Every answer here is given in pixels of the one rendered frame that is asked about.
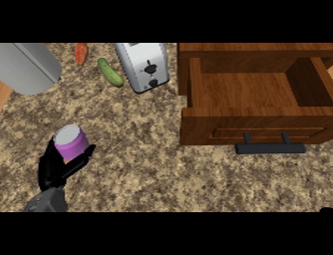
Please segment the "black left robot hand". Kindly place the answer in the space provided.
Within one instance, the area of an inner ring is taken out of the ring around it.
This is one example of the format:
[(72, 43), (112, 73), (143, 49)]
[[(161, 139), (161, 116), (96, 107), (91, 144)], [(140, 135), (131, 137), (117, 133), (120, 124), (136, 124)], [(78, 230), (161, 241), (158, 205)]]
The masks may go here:
[(87, 165), (94, 149), (96, 146), (90, 144), (83, 153), (65, 163), (55, 142), (49, 140), (44, 153), (38, 159), (37, 179), (41, 191), (65, 186), (66, 179)]

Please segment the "purple can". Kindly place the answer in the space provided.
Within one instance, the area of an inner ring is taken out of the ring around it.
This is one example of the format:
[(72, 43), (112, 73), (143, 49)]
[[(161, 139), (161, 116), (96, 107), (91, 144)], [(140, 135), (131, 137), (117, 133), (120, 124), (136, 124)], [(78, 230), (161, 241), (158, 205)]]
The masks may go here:
[(89, 147), (89, 141), (81, 128), (66, 125), (59, 128), (53, 137), (55, 148), (65, 160), (72, 160)]

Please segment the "wooden drawer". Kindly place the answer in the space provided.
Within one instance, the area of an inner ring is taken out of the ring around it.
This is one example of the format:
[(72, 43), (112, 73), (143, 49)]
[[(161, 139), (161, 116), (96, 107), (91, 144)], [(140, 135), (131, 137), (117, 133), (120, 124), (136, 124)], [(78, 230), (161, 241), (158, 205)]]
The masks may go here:
[(293, 61), (281, 73), (208, 73), (189, 60), (179, 142), (220, 145), (333, 139), (333, 79), (318, 58)]

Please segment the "green cucumber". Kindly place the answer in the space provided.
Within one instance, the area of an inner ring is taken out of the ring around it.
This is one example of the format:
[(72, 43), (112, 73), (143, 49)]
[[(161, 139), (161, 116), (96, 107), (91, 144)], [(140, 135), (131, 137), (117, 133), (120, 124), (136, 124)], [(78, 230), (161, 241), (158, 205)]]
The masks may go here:
[(102, 72), (109, 84), (120, 88), (124, 85), (124, 80), (123, 80), (123, 77), (118, 75), (118, 73), (111, 68), (105, 58), (100, 58), (97, 60), (97, 65), (99, 65), (100, 72)]

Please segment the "grey cylindrical appliance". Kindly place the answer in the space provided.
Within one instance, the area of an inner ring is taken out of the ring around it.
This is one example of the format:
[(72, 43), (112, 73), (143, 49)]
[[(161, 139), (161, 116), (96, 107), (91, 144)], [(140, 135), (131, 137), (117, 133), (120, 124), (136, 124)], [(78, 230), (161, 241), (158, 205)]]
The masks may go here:
[(60, 74), (60, 63), (44, 43), (0, 43), (0, 81), (18, 94), (46, 92)]

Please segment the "orange carrot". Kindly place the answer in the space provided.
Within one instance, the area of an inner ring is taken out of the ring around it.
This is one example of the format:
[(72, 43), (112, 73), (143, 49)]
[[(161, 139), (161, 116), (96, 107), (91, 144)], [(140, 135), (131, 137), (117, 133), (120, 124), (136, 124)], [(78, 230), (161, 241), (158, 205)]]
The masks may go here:
[(86, 43), (78, 43), (75, 45), (75, 63), (78, 66), (84, 65), (86, 58), (89, 53), (89, 47)]

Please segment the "silver toaster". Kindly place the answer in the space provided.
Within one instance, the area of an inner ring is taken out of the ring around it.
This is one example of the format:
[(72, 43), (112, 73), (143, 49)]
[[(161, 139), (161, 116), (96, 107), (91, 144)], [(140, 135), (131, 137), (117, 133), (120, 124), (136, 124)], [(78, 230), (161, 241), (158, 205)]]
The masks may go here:
[(115, 43), (128, 83), (137, 94), (168, 82), (167, 50), (162, 43)]

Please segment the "wooden cabinet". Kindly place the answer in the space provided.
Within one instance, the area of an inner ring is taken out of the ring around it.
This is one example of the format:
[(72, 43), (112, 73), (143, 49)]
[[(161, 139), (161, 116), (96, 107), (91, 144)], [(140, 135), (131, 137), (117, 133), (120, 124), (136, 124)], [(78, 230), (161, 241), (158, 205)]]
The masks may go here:
[(177, 94), (186, 95), (191, 58), (307, 58), (318, 57), (325, 68), (333, 66), (333, 43), (177, 43)]

